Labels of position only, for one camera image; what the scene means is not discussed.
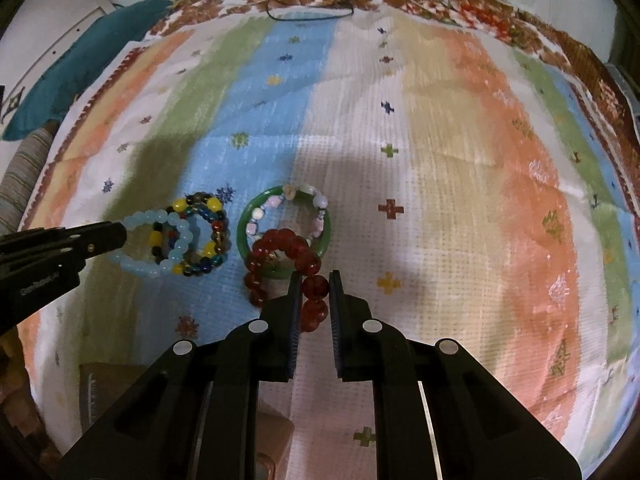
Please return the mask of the striped colourful woven cloth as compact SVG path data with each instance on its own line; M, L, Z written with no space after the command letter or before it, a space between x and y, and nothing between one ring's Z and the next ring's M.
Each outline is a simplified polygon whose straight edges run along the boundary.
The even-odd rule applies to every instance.
M322 271L408 337L460 341L591 474L639 395L639 162L575 72L382 8L226 16L133 42L72 107L29 228L129 219L121 257L21 329L61 450L80 369L152 363L255 315L244 254Z

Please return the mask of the striped brown bolster pillow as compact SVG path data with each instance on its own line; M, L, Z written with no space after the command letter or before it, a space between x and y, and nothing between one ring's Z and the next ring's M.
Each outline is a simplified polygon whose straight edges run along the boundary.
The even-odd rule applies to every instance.
M9 235L17 231L60 128L57 120L48 120L21 140L1 180L0 231Z

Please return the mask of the teal pillow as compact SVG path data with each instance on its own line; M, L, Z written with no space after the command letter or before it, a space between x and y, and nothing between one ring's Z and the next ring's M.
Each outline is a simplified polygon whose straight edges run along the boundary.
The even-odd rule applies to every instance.
M170 8L169 0L141 0L96 20L21 98L2 133L18 141L49 120L62 122L82 95L130 41L142 40Z

